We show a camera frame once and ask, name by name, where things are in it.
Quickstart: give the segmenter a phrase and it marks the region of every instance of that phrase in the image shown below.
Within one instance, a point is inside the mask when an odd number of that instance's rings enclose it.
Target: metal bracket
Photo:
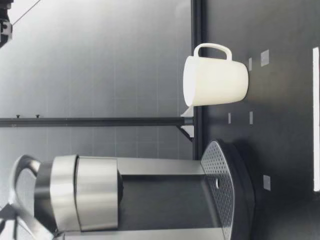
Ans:
[[[181,114],[181,117],[193,118],[194,117],[194,107],[190,106],[183,114]],[[192,141],[192,138],[195,137],[195,127],[194,127],[194,125],[182,125],[181,127],[179,127],[179,130],[190,141]]]

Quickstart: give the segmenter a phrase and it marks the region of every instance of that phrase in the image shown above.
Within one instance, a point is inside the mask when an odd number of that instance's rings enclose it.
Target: black panel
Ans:
[[[123,182],[119,230],[219,226],[207,202],[203,177],[123,176]]]
[[[257,200],[252,239],[320,239],[312,56],[320,46],[320,1],[202,2],[202,41],[229,47],[247,66],[252,58],[245,100],[203,108],[203,144],[217,138],[233,143],[245,161]],[[261,67],[260,54],[268,49],[270,63]],[[203,54],[225,57],[208,49]],[[271,191],[263,189],[263,175],[271,177]]]

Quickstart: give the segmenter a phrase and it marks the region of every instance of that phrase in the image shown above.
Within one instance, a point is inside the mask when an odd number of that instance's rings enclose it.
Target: white light strip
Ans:
[[[319,47],[313,49],[313,190],[320,191]]]

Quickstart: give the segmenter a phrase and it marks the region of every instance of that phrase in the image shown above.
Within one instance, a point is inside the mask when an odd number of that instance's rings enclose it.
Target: chrome cylinder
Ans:
[[[118,227],[123,187],[116,158],[58,156],[46,166],[36,179],[34,212],[37,219],[46,219],[43,224],[48,229],[70,232]]]

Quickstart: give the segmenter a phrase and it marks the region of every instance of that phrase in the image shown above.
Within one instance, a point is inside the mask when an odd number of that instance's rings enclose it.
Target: gray backdrop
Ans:
[[[15,0],[11,21],[35,2]],[[189,0],[42,0],[0,49],[0,118],[178,116],[190,54]],[[192,145],[174,127],[0,128],[0,207],[22,154],[190,159]],[[24,172],[31,211],[33,185]]]

